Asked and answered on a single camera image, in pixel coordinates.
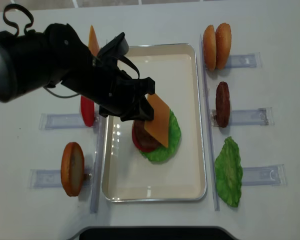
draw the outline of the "cheese slice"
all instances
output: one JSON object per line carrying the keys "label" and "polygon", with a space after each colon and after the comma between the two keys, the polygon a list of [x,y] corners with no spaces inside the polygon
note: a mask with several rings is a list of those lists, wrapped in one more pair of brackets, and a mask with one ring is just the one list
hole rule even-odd
{"label": "cheese slice", "polygon": [[95,33],[95,29],[92,25],[90,26],[88,48],[89,48],[90,52],[92,53],[92,55],[95,57],[97,56],[97,54],[100,50],[98,40],[96,37],[96,33]]}
{"label": "cheese slice", "polygon": [[169,118],[170,108],[157,94],[148,94],[147,100],[154,110],[152,121],[144,122],[144,129],[159,143],[169,146]]}

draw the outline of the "metal tray rim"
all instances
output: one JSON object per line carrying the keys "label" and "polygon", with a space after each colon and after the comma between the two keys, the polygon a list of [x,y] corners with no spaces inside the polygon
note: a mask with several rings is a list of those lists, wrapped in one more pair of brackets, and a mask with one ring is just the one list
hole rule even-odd
{"label": "metal tray rim", "polygon": [[105,160],[106,160],[106,137],[108,135],[108,124],[109,118],[106,120],[106,125],[103,126],[104,138],[103,138],[103,154],[102,154],[102,172],[101,172],[101,183],[100,188],[105,197],[105,199],[112,203],[134,203],[134,202],[189,202],[189,201],[198,201],[202,199],[207,192],[207,172],[206,172],[206,161],[204,153],[204,139],[203,139],[203,127],[202,127],[202,113],[201,113],[201,104],[200,104],[200,91],[199,91],[199,76],[198,76],[198,62],[197,62],[197,53],[194,47],[189,43],[172,43],[172,44],[155,44],[155,45],[137,45],[129,46],[129,48],[148,48],[148,47],[158,47],[158,46],[173,46],[173,45],[188,45],[194,51],[194,63],[195,63],[195,75],[196,75],[196,85],[197,85],[197,94],[198,94],[198,106],[199,106],[199,122],[200,122],[200,137],[201,137],[201,150],[202,150],[202,159],[203,159],[203,171],[204,171],[204,180],[205,186],[202,195],[196,198],[141,198],[141,199],[110,199],[106,196],[103,189],[103,180],[104,180],[104,170],[105,170]]}

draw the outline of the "tomato slice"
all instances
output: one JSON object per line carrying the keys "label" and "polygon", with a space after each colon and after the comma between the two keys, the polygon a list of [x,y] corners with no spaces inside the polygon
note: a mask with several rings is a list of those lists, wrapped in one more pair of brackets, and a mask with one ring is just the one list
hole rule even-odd
{"label": "tomato slice", "polygon": [[95,103],[94,101],[81,96],[81,115],[84,121],[84,124],[87,127],[92,127],[95,123]]}
{"label": "tomato slice", "polygon": [[143,147],[137,140],[137,137],[136,137],[136,133],[135,133],[135,128],[134,128],[134,125],[132,125],[132,142],[133,144],[135,145],[135,147],[137,149],[139,149],[141,152],[144,152],[144,153],[150,153],[154,150],[156,150],[157,148],[146,148],[146,147]]}

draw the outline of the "top bun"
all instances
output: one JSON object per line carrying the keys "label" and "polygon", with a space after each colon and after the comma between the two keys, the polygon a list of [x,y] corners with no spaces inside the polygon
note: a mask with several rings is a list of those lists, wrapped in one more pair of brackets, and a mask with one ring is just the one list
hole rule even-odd
{"label": "top bun", "polygon": [[215,31],[216,40],[216,67],[223,69],[226,66],[231,49],[231,28],[222,23]]}

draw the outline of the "lettuce leaf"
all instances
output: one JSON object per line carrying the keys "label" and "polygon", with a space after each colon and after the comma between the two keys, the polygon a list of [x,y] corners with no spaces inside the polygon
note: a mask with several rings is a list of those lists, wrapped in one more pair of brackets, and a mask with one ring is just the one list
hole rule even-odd
{"label": "lettuce leaf", "polygon": [[142,152],[140,153],[146,157],[150,162],[164,162],[168,160],[176,151],[179,146],[179,140],[181,137],[181,130],[177,121],[177,118],[173,111],[170,109],[169,117],[169,147],[164,146],[158,147],[152,152]]}
{"label": "lettuce leaf", "polygon": [[229,206],[238,207],[241,197],[243,168],[238,144],[231,136],[224,140],[219,156],[214,162],[216,191]]}

